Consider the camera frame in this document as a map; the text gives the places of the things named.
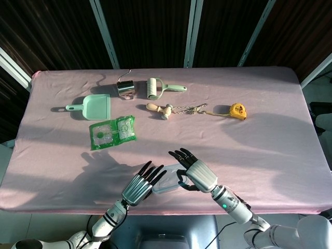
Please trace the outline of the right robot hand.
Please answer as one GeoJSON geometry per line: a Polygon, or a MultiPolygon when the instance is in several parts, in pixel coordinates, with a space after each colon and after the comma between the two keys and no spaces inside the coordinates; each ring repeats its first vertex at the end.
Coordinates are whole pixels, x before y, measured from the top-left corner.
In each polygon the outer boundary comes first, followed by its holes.
{"type": "Polygon", "coordinates": [[[201,160],[185,148],[168,152],[185,169],[178,169],[178,184],[187,191],[212,192],[217,186],[217,176],[201,160]]]}

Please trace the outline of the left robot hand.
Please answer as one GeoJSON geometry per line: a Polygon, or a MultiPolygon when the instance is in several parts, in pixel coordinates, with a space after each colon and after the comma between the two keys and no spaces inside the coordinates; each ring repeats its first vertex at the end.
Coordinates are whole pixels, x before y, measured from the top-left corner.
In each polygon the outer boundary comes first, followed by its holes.
{"type": "Polygon", "coordinates": [[[152,161],[147,162],[122,191],[121,204],[126,209],[145,200],[151,194],[152,188],[167,173],[164,165],[156,167],[151,166],[151,163],[152,161]]]}

